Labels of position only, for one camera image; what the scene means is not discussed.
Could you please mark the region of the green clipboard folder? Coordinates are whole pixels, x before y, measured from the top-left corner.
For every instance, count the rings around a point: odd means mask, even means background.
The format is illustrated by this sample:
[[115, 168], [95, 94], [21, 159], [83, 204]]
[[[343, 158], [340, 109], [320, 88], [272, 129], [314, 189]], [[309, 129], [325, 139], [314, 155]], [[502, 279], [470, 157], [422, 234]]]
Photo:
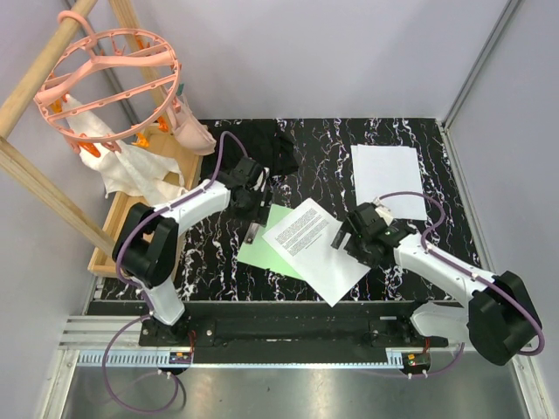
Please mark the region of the green clipboard folder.
[[263, 238], [263, 235], [293, 210], [273, 204], [270, 209], [267, 225], [259, 228], [251, 244], [242, 243], [238, 251], [239, 263], [248, 264], [263, 270], [281, 274], [289, 278], [302, 280], [302, 277], [288, 264]]

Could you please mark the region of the printed white paper sheet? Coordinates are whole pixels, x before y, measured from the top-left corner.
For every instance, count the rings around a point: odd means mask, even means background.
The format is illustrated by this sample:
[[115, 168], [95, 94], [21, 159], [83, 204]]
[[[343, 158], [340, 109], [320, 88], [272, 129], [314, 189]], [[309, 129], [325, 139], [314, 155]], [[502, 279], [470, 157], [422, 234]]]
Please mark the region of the printed white paper sheet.
[[335, 306], [369, 272], [367, 265], [332, 246], [341, 226], [308, 198], [263, 235], [329, 306]]

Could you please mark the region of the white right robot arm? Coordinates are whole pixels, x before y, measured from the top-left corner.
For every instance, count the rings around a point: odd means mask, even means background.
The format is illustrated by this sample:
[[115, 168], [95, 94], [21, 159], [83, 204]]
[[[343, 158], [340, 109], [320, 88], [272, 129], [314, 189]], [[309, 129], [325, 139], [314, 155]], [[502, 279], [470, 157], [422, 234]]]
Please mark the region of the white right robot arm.
[[349, 212], [331, 245], [369, 268], [391, 260], [457, 301], [422, 303], [401, 319], [397, 336], [407, 346], [430, 337], [469, 343], [497, 366], [516, 355], [538, 355], [545, 346], [542, 323], [518, 275], [494, 274], [440, 250], [384, 206], [365, 203]]

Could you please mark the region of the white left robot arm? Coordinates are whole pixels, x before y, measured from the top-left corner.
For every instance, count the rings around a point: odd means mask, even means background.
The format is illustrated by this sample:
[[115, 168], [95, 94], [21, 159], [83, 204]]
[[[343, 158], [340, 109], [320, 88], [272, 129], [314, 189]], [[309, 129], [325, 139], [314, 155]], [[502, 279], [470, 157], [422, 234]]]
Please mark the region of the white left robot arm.
[[272, 199], [269, 178], [269, 168], [243, 157], [235, 168], [212, 175], [173, 201], [155, 207], [137, 203], [128, 211], [112, 258], [117, 272], [126, 272], [139, 287], [151, 316], [160, 322], [158, 335], [169, 345], [182, 344], [189, 333], [173, 285], [178, 238], [222, 211], [265, 226]]

